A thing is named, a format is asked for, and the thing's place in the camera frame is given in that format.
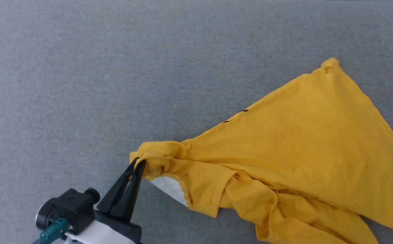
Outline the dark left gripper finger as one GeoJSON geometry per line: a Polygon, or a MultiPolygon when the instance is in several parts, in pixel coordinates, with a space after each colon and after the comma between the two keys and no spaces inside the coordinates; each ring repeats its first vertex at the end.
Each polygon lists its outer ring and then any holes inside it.
{"type": "Polygon", "coordinates": [[[140,187],[140,163],[135,158],[98,203],[102,213],[132,213],[140,187]]]}
{"type": "Polygon", "coordinates": [[[143,178],[145,160],[137,162],[133,160],[128,168],[122,173],[113,186],[113,199],[110,215],[126,223],[131,221],[136,204],[141,180],[143,178]]]}

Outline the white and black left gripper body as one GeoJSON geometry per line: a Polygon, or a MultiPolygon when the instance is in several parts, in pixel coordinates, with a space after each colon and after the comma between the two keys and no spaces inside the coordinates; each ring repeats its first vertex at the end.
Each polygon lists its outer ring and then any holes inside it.
{"type": "Polygon", "coordinates": [[[141,244],[139,225],[125,223],[94,210],[95,220],[80,234],[65,233],[65,244],[141,244]]]}

